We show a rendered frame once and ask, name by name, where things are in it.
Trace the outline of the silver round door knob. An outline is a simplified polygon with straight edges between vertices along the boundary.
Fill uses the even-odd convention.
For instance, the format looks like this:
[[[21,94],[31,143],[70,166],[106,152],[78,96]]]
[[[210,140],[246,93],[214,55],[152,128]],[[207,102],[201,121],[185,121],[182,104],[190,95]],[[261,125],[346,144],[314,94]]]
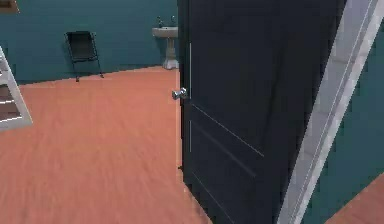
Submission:
[[[174,90],[172,92],[172,98],[174,100],[177,100],[177,99],[187,99],[188,98],[187,89],[182,87],[179,90]]]

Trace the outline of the dark blue room door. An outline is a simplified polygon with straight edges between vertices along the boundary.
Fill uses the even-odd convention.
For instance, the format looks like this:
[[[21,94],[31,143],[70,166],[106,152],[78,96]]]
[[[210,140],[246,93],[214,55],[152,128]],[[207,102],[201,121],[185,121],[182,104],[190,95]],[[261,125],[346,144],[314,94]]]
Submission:
[[[213,224],[277,224],[347,0],[178,0],[183,181]]]

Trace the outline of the white shelf unit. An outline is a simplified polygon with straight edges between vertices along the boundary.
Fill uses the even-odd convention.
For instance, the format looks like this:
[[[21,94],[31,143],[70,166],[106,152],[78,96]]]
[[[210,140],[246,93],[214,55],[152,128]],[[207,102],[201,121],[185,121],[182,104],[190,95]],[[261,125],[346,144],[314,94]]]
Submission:
[[[29,110],[0,46],[0,132],[32,124]]]

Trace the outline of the white pedestal sink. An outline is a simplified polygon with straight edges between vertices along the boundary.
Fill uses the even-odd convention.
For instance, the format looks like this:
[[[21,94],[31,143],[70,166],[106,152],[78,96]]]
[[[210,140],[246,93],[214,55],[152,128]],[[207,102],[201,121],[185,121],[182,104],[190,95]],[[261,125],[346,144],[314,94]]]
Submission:
[[[157,17],[157,26],[152,29],[152,35],[155,38],[163,38],[166,41],[165,59],[162,64],[164,69],[172,70],[179,68],[179,62],[176,58],[175,40],[178,38],[178,26],[174,16],[171,17],[171,23],[166,25],[160,16]]]

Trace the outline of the black folding chair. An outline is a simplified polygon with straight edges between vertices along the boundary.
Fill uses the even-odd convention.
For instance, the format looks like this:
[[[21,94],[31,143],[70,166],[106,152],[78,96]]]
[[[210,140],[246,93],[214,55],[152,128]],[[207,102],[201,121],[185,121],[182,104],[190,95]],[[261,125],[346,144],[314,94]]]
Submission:
[[[76,71],[76,63],[96,61],[99,76],[103,78],[95,34],[90,31],[69,31],[64,34],[64,37],[73,71]]]

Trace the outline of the white door frame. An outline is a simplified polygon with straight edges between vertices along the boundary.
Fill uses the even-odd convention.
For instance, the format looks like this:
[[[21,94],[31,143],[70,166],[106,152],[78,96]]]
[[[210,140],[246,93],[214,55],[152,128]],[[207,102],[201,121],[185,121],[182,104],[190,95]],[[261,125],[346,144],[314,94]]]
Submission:
[[[372,44],[384,0],[347,0],[276,224],[300,224]]]

